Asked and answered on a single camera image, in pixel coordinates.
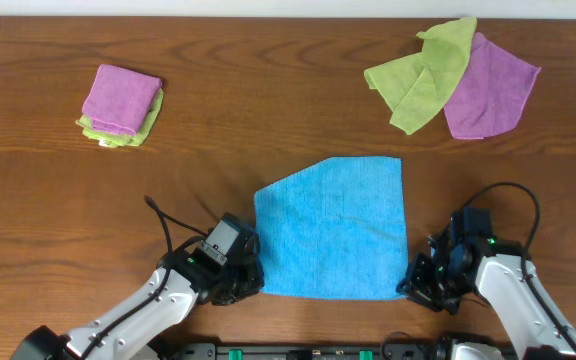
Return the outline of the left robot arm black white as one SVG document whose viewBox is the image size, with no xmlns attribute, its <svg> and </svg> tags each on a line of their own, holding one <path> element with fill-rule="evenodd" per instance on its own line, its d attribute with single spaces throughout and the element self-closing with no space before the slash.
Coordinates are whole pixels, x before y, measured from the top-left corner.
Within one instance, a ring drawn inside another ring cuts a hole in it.
<svg viewBox="0 0 576 360">
<path fill-rule="evenodd" d="M 159 260 L 136 292 L 91 323 L 58 335 L 41 326 L 11 355 L 18 359 L 163 359 L 148 345 L 194 308 L 228 306 L 264 286 L 255 230 L 230 213 Z"/>
</svg>

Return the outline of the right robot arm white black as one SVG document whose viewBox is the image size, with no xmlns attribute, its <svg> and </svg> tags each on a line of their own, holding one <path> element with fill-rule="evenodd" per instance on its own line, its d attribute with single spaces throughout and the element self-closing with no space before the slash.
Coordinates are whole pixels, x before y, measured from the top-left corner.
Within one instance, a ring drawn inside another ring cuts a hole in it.
<svg viewBox="0 0 576 360">
<path fill-rule="evenodd" d="M 527 251 L 498 239 L 490 212 L 466 207 L 417 254 L 397 292 L 434 312 L 458 312 L 473 293 L 497 314 L 519 359 L 576 359 L 576 330 L 547 294 Z"/>
</svg>

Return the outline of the blue microfiber cloth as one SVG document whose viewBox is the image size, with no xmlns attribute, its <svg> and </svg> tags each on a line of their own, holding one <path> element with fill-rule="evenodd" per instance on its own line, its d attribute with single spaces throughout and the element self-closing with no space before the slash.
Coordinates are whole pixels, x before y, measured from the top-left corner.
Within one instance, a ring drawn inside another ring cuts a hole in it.
<svg viewBox="0 0 576 360">
<path fill-rule="evenodd" d="M 408 265 L 402 162 L 331 157 L 254 195 L 266 294 L 389 301 Z"/>
</svg>

